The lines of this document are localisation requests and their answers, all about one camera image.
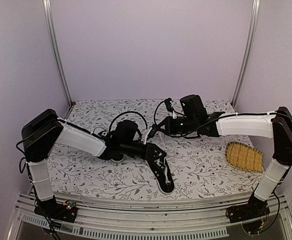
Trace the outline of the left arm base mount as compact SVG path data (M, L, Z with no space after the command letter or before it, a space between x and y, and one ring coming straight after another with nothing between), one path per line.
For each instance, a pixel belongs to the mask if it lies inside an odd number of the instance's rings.
M58 203L55 196L53 196L52 199L45 201L36 200L34 213L48 219L74 223L77 217L78 207L75 202L69 200Z

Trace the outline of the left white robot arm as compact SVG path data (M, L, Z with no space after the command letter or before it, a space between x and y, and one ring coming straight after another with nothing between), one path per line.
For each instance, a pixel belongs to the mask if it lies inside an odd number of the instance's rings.
M40 207L49 217L60 213L59 204L53 201L47 166L55 145L72 147L105 161L120 161L124 156L140 158L146 161L162 192L169 194L174 190L166 153L147 142L138 124L131 120L120 121L115 130L110 129L106 135L95 134L47 109L22 128L21 137L15 147L23 154L30 182L41 201Z

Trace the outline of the black canvas sneaker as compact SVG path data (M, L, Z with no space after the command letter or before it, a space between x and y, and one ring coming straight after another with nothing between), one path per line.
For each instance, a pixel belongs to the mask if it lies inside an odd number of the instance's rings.
M124 159L124 155L120 153L120 154L116 155L112 160L115 163L119 163L119 162L123 161L123 159Z
M171 194L175 189L175 185L166 159L164 162L146 161L146 163L157 181L159 190L163 194Z

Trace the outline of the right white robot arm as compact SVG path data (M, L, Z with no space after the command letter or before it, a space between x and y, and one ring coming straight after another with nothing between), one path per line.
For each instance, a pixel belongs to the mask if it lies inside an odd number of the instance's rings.
M191 94L180 99L183 110L178 114L171 99L162 101L172 116L160 123L154 122L154 131L171 137L197 136L224 137L231 135L255 136L273 139L274 154L265 175L254 190L250 203L245 205L244 214L255 218L263 211L265 202L276 186L284 180L292 166L292 115L287 107L264 113L208 114L199 95Z

